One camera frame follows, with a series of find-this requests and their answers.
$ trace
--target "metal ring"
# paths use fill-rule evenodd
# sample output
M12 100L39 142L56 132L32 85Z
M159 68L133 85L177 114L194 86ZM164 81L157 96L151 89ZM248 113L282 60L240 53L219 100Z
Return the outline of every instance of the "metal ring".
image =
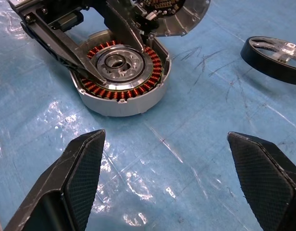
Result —
M241 56L256 70L296 85L296 44L269 37L250 37Z

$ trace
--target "table surface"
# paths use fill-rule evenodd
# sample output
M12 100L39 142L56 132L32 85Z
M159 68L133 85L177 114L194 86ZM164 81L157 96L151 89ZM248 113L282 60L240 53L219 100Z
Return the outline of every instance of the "table surface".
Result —
M68 34L105 29L94 11ZM68 71L0 0L0 222L80 134L106 130L92 230L260 231L226 140L238 131L274 142L296 164L296 86L240 57L245 40L296 43L296 0L213 0L184 37L161 38L173 65L164 98L141 115L100 116Z

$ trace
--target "screw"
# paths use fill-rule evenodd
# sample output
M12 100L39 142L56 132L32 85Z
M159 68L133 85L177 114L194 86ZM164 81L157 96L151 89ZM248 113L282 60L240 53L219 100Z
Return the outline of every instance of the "screw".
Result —
M32 18L31 18L31 16L28 15L25 17L25 20L29 23L32 20Z
M43 14L48 14L48 9L46 9L46 8L42 8L41 11L43 12Z

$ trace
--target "silver wheel hub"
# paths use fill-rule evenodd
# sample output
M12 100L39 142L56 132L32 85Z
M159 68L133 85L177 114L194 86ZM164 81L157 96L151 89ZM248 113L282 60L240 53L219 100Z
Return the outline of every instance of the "silver wheel hub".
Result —
M91 62L107 80L103 85L110 90L127 90L144 83L152 74L153 63L146 54L140 54L126 45L113 45L99 51Z

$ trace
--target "black rubber ring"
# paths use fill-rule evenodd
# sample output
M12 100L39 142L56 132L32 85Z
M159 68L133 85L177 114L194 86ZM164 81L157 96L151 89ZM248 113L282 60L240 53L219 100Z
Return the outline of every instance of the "black rubber ring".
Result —
M296 68L273 60L260 53L249 43L252 38L256 37L258 36L248 38L243 46L241 56L244 61L254 69L272 78L296 85Z

